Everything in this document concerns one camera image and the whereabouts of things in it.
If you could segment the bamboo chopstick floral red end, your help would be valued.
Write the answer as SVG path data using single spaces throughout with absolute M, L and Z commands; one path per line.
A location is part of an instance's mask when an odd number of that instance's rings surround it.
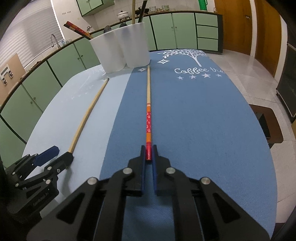
M 146 160 L 152 160 L 151 68 L 147 67 Z

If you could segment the dark red chopstick in holder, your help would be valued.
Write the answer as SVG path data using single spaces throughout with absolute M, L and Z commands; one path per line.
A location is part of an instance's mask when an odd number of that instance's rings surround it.
M 64 27 L 72 30 L 73 32 L 81 35 L 82 37 L 88 39 L 88 40 L 91 40 L 93 39 L 94 37 L 91 36 L 88 32 L 85 32 L 84 30 L 82 30 L 81 28 L 79 28 L 78 26 L 74 25 L 73 23 L 67 21 L 65 24 L 64 24 Z

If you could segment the chrome sink faucet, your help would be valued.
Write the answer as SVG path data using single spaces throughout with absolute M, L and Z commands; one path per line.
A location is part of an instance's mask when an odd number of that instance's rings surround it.
M 58 49 L 61 48 L 61 46 L 59 45 L 59 42 L 56 38 L 56 36 L 54 34 L 50 35 L 50 40 L 51 40 L 51 47 L 53 48 L 55 45 L 57 46 Z

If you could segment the black metal spoon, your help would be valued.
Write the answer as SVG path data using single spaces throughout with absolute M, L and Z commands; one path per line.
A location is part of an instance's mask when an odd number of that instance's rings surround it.
M 112 30 L 112 28 L 109 25 L 107 25 L 107 26 L 105 26 L 103 32 L 107 33 L 107 32 L 110 32 L 111 30 Z

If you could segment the cardboard panel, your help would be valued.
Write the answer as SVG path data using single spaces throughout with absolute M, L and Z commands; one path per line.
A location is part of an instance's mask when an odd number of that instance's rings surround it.
M 14 54 L 6 63 L 1 66 L 1 87 L 0 87 L 0 102 L 3 105 L 4 101 L 20 79 L 25 75 L 25 69 L 19 59 L 18 54 Z

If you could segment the green kitchen cabinets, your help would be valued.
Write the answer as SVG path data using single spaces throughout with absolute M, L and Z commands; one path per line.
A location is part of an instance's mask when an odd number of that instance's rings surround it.
M 204 11 L 177 11 L 143 19 L 150 51 L 198 49 L 223 52 L 223 17 Z M 20 159 L 51 100 L 74 75 L 99 65 L 90 42 L 79 38 L 37 63 L 1 105 L 1 160 Z
M 81 16 L 94 15 L 114 5 L 114 0 L 77 0 Z

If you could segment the green thermos flask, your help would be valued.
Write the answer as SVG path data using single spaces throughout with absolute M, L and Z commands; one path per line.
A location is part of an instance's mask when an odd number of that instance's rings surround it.
M 207 0 L 198 0 L 198 3 L 201 11 L 207 11 Z

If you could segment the brown wooden door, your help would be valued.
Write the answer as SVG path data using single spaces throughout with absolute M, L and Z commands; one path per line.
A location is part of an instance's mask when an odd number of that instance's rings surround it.
M 223 18 L 223 48 L 249 55 L 252 41 L 249 0 L 215 0 L 216 12 Z
M 257 41 L 255 59 L 274 76 L 281 47 L 280 14 L 267 1 L 255 1 Z

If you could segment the white cooking pot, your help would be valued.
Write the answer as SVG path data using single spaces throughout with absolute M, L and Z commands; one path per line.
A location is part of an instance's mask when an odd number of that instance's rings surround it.
M 121 22 L 122 20 L 128 19 L 129 18 L 129 13 L 128 11 L 120 11 L 117 14 L 117 18 L 119 19 L 119 21 Z

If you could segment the brown wooden stool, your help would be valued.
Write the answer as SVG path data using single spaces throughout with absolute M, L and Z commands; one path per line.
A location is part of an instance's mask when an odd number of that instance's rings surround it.
M 267 140 L 268 146 L 271 149 L 274 144 L 283 142 L 283 135 L 280 125 L 271 108 L 250 104 Z

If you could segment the blue patterned table mat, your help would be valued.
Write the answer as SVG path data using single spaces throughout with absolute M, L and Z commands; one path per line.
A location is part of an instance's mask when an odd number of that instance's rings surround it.
M 208 177 L 257 221 L 270 237 L 276 219 L 273 159 L 255 114 L 210 58 L 164 57 L 152 52 L 150 70 L 106 74 L 95 66 L 76 74 L 37 122 L 24 154 L 57 146 L 68 150 L 86 109 L 102 90 L 58 180 L 59 195 L 46 217 L 89 177 L 105 179 L 124 168 L 145 144 L 147 77 L 152 88 L 152 142 L 187 176 Z

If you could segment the left brown wooden door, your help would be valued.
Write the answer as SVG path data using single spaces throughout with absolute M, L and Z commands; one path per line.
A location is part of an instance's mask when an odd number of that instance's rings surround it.
M 216 12 L 223 18 L 223 48 L 249 55 L 252 41 L 249 0 L 215 0 Z

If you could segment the bamboo chopstick in holder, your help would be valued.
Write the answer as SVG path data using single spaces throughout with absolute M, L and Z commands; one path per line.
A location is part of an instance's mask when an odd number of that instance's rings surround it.
M 136 0 L 132 0 L 132 24 L 135 24 L 135 3 Z

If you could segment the white window blind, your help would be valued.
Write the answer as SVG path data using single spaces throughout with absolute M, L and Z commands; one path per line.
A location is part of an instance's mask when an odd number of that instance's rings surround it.
M 1 39 L 1 65 L 18 54 L 25 67 L 64 36 L 56 20 L 51 1 L 31 1 L 11 22 Z

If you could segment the green upper kitchen cabinets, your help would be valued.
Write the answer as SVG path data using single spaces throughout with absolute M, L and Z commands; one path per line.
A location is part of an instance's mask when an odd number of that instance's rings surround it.
M 77 0 L 81 16 L 94 15 L 114 5 L 114 0 Z

